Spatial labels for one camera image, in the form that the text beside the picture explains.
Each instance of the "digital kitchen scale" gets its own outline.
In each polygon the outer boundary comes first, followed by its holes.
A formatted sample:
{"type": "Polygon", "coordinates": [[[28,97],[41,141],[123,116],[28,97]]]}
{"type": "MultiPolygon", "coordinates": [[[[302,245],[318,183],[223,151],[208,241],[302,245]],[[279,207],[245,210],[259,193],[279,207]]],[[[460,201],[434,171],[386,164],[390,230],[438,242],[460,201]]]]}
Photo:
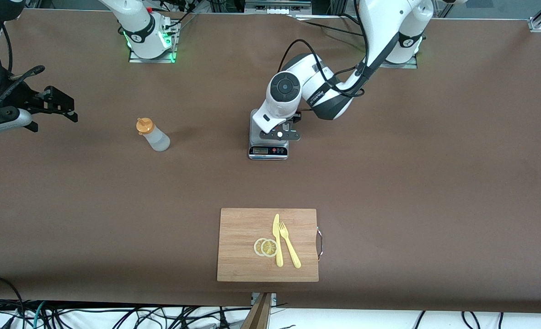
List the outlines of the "digital kitchen scale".
{"type": "Polygon", "coordinates": [[[252,160],[286,160],[289,157],[289,141],[262,138],[261,134],[264,133],[252,118],[256,111],[258,109],[252,110],[250,114],[250,147],[248,149],[248,157],[252,160]]]}

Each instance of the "white floor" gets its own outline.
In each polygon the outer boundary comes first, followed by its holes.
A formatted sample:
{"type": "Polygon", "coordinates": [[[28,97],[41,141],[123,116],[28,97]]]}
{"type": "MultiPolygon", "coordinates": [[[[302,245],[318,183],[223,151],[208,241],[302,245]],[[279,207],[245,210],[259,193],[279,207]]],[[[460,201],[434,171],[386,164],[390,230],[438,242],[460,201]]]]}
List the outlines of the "white floor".
{"type": "MultiPolygon", "coordinates": [[[[218,308],[200,308],[193,315],[199,316],[209,312],[216,312],[218,308]]],[[[167,316],[179,314],[179,308],[166,308],[167,316]]],[[[273,310],[270,316],[268,329],[284,329],[295,325],[294,329],[413,329],[418,311],[375,311],[375,310],[318,310],[318,309],[281,309],[273,310]]],[[[121,313],[83,313],[71,312],[61,316],[63,321],[73,329],[110,329],[124,315],[121,313]]],[[[229,323],[243,320],[247,311],[227,312],[226,318],[229,323]]],[[[476,312],[480,321],[481,329],[498,328],[498,313],[476,312]]],[[[0,314],[0,327],[10,318],[10,315],[0,314]]],[[[163,327],[164,320],[153,316],[163,327]]],[[[122,325],[121,329],[132,329],[137,317],[130,316],[122,325]]],[[[475,328],[471,316],[467,320],[475,328]]],[[[206,327],[208,324],[217,324],[214,319],[200,320],[191,325],[191,329],[206,327]]],[[[16,320],[11,329],[20,329],[22,323],[16,320]]],[[[160,325],[153,321],[144,321],[140,329],[160,329],[160,325]]],[[[419,329],[467,329],[461,319],[460,312],[436,312],[427,311],[419,329]]],[[[502,323],[503,329],[541,329],[541,314],[506,313],[502,323]]]]}

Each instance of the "yellow plastic knife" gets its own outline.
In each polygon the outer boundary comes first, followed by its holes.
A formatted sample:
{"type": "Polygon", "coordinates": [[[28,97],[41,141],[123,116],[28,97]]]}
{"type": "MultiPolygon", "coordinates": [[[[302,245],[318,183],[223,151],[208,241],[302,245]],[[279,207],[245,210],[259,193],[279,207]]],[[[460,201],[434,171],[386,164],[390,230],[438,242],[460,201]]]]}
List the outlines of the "yellow plastic knife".
{"type": "Polygon", "coordinates": [[[280,249],[280,229],[279,229],[279,215],[274,216],[274,223],[272,224],[272,235],[276,239],[276,266],[283,267],[283,251],[280,249]]]}

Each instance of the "lemon slice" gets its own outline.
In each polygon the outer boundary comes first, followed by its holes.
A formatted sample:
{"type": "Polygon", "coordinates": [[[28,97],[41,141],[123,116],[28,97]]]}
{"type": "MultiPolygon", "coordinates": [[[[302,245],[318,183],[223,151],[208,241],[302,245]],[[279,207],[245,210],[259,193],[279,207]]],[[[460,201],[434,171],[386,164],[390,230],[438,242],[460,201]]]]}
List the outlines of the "lemon slice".
{"type": "Polygon", "coordinates": [[[256,252],[258,256],[264,257],[264,254],[262,254],[262,243],[264,241],[266,241],[266,238],[260,238],[254,242],[254,252],[256,252]]]}
{"type": "Polygon", "coordinates": [[[276,241],[264,240],[262,242],[262,254],[266,257],[274,257],[276,255],[276,241]]]}

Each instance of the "wooden cutting board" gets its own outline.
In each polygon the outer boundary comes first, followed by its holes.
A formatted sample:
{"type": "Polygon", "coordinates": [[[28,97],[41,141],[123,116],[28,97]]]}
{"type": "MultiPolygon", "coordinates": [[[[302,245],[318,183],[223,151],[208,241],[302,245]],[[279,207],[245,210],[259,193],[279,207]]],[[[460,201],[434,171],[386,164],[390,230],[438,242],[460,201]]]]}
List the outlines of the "wooden cutting board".
{"type": "Polygon", "coordinates": [[[316,234],[315,209],[223,208],[218,281],[317,282],[316,234]],[[289,230],[289,239],[301,261],[299,269],[294,267],[283,238],[280,238],[283,267],[276,265],[275,257],[258,256],[254,252],[254,242],[259,238],[276,240],[272,234],[276,214],[289,230]]]}

